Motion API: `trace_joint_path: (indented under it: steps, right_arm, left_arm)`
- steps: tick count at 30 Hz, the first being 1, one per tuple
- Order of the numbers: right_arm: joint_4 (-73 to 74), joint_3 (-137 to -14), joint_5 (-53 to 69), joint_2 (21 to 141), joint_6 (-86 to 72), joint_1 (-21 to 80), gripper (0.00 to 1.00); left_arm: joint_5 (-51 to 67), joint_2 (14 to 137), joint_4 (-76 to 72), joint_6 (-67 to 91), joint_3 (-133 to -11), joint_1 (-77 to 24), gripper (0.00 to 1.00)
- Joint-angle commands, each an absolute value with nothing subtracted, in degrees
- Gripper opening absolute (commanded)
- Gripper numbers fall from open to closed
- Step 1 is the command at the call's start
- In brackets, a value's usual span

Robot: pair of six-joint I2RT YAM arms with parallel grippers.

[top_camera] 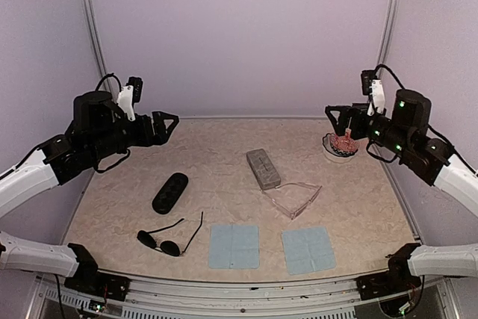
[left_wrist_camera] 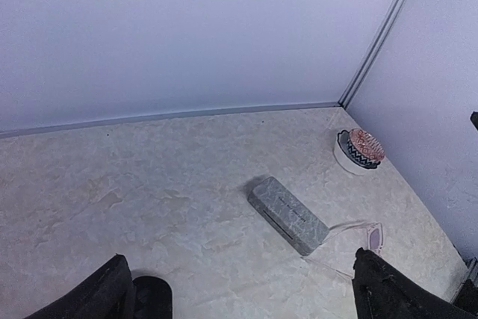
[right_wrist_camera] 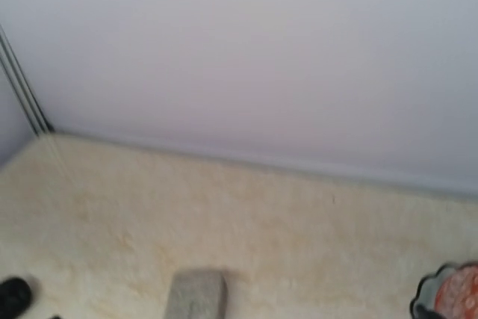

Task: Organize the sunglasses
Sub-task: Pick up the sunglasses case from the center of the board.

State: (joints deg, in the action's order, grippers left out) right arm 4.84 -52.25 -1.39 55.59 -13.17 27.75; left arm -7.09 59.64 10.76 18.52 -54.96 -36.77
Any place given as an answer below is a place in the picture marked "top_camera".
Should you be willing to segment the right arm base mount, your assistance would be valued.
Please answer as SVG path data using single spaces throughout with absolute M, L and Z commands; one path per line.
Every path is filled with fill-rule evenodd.
M 394 254 L 388 256 L 388 269 L 379 273 L 359 276 L 356 284 L 361 300 L 371 300 L 397 294 L 422 284 L 419 276 L 411 274 L 408 260 L 420 244 L 405 244 Z

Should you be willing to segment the grey glasses case green lining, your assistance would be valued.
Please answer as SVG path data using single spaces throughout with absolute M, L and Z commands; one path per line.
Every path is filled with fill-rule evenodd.
M 281 184 L 279 172 L 264 149 L 254 149 L 246 153 L 246 160 L 263 191 L 276 188 Z

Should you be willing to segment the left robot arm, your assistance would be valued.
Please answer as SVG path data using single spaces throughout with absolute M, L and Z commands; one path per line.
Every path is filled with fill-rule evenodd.
M 179 117 L 155 111 L 137 115 L 131 86 L 114 99 L 95 90 L 73 102 L 73 120 L 64 134 L 35 146 L 17 165 L 1 175 L 1 215 L 36 195 L 66 184 L 85 170 L 101 173 L 101 160 L 115 154 L 130 156 L 130 147 L 161 146 L 179 124 Z M 90 293 L 105 284 L 104 275 L 80 244 L 50 245 L 1 233 L 1 268 L 50 273 L 73 278 Z

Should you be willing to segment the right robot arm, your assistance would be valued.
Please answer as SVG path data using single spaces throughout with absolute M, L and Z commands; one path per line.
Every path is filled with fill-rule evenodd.
M 347 131 L 353 140 L 366 138 L 393 152 L 394 159 L 419 179 L 477 213 L 477 173 L 468 168 L 454 146 L 443 136 L 429 137 L 431 102 L 413 90 L 396 92 L 391 117 L 377 108 L 369 114 L 364 104 L 328 105 L 325 113 L 334 132 Z M 477 276 L 477 245 L 431 247 L 406 244 L 388 260 L 382 286 L 397 292 L 411 277 L 427 275 Z

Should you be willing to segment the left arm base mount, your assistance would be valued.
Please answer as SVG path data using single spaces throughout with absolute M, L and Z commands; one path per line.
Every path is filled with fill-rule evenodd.
M 78 267 L 72 276 L 65 278 L 66 288 L 106 300 L 125 301 L 131 282 L 129 278 L 99 271 L 95 259 L 84 246 L 80 244 L 67 246 L 74 252 Z

